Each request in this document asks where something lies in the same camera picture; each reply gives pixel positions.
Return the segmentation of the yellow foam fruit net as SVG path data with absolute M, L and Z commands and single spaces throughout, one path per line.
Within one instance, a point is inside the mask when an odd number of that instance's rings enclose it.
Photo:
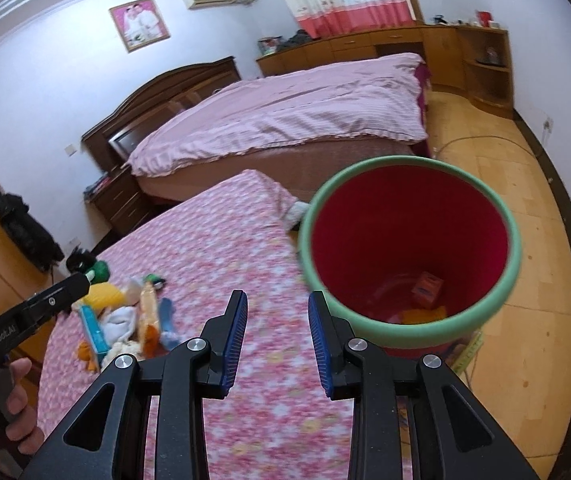
M 100 314 L 106 309 L 114 310 L 124 307 L 126 297 L 117 286 L 104 282 L 91 285 L 87 295 L 80 300 L 80 304 Z

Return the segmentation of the blue wrapper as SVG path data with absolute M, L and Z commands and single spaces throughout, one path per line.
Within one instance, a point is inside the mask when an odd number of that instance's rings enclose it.
M 181 338 L 174 329 L 174 304 L 169 298 L 162 298 L 157 306 L 159 320 L 159 342 L 166 351 L 174 350 Z

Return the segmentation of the orange snack wrapper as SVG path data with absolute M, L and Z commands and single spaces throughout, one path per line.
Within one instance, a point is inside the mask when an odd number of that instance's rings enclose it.
M 145 282 L 139 300 L 138 339 L 142 356 L 151 359 L 159 346 L 159 319 L 156 290 L 151 282 Z

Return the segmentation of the blue teal box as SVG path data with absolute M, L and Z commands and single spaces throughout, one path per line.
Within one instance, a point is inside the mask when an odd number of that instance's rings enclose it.
M 99 370 L 103 359 L 110 351 L 110 346 L 104 337 L 100 323 L 92 307 L 84 304 L 79 308 L 78 314 L 82 330 L 84 331 L 84 343 L 86 344 L 84 355 L 88 357 L 87 361 L 91 363 L 96 370 Z

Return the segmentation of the orange box in bin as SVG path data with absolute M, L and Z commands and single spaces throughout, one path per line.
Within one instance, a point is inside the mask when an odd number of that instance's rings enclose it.
M 441 278 L 424 272 L 412 288 L 412 298 L 422 308 L 433 309 L 443 284 L 444 281 Z

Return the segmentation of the green white bottle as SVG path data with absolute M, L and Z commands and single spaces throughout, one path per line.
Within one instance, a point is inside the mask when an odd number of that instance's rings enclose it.
M 144 276 L 143 283 L 151 284 L 155 290 L 162 290 L 165 287 L 167 281 L 165 280 L 165 278 L 162 278 L 157 274 L 150 273 Z

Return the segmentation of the black clothing on door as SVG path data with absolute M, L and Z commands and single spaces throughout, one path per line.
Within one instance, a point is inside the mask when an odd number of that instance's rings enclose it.
M 49 273 L 64 259 L 61 246 L 29 213 L 29 206 L 20 196 L 0 192 L 0 226 L 39 271 Z

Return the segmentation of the red bin green rim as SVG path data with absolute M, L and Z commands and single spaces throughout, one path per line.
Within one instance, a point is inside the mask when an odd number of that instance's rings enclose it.
M 382 156 L 322 185 L 302 221 L 299 261 L 309 289 L 357 336 L 414 358 L 441 352 L 501 309 L 522 241 L 481 180 L 439 160 Z M 424 272 L 444 281 L 433 309 L 411 295 Z

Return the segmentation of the dark wooden nightstand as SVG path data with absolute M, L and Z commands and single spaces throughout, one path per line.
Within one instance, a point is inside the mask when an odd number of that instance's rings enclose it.
M 92 205 L 120 236 L 126 236 L 153 218 L 153 203 L 140 188 L 129 166 L 103 174 L 84 190 Z

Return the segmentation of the dark wooden headboard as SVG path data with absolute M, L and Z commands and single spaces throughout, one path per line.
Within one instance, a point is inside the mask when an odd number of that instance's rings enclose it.
M 130 94 L 88 130 L 81 137 L 82 145 L 101 170 L 112 172 L 128 158 L 110 144 L 113 136 L 133 130 L 144 139 L 169 119 L 240 80 L 233 56 L 168 70 Z

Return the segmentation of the pink striped bed quilt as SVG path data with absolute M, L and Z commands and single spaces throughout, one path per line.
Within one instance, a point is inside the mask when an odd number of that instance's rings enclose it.
M 406 52 L 241 80 L 148 134 L 127 162 L 159 178 L 202 162 L 270 148 L 374 136 L 427 140 L 415 76 L 423 58 Z

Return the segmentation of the long wooden cabinet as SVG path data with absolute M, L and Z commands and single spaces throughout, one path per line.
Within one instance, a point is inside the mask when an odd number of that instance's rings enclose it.
M 256 63 L 264 76 L 274 76 L 407 52 L 423 58 L 438 88 L 467 90 L 458 31 L 448 26 L 384 28 L 317 39 L 264 55 Z

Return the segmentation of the wooden corner shelf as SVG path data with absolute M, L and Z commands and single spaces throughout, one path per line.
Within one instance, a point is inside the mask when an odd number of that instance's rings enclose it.
M 483 112 L 513 118 L 513 76 L 506 30 L 458 26 L 465 84 L 471 104 Z

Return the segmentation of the framed wedding photo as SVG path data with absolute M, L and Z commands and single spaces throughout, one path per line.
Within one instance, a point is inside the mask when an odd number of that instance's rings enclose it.
M 128 53 L 170 38 L 154 0 L 136 0 L 114 6 L 110 8 L 110 17 Z

